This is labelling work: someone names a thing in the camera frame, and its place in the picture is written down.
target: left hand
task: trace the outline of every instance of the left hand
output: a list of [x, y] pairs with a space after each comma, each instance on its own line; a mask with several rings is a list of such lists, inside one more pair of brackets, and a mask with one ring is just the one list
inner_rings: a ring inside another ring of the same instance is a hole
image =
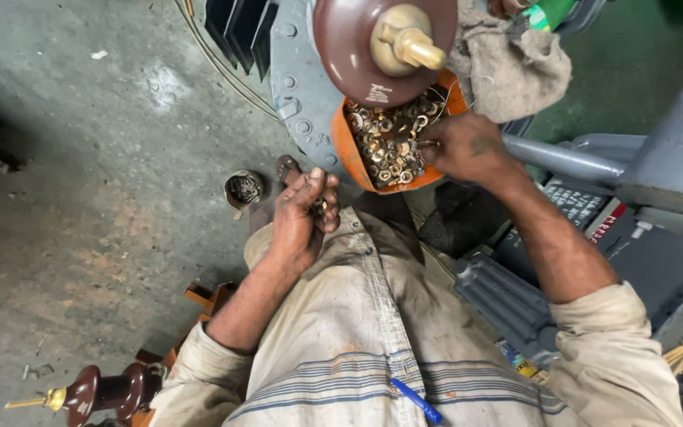
[[[273, 238], [268, 255], [297, 278], [315, 262], [323, 237], [339, 227], [338, 178], [315, 168], [294, 180], [275, 200]], [[313, 202], [323, 194], [327, 202], [322, 216]]]

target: gray metal pipe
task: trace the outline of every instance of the gray metal pipe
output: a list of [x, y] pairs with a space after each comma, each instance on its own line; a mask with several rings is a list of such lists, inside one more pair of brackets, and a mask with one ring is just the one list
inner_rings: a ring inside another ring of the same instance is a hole
[[557, 145], [502, 134], [508, 152], [518, 160], [554, 173], [614, 188], [626, 163], [603, 159]]

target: shirt sleeve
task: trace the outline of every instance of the shirt sleeve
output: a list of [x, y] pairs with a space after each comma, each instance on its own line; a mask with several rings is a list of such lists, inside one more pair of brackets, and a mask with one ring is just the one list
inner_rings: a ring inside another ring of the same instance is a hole
[[238, 355], [194, 326], [162, 390], [152, 400], [149, 427], [217, 427], [241, 404], [235, 390], [252, 357]]
[[549, 386], [584, 422], [683, 426], [676, 378], [628, 282], [550, 310], [563, 357], [550, 365]]

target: green floor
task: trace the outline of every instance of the green floor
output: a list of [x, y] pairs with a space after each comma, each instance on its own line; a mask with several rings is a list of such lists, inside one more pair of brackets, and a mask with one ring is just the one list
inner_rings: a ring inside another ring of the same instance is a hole
[[589, 30], [562, 44], [573, 80], [527, 138], [649, 134], [683, 86], [683, 24], [669, 24], [657, 0], [608, 2]]

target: green container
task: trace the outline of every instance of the green container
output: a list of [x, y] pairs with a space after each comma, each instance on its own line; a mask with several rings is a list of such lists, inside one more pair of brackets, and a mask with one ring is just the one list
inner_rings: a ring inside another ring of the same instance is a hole
[[565, 19], [577, 0], [539, 0], [521, 16], [529, 18], [529, 28], [553, 31]]

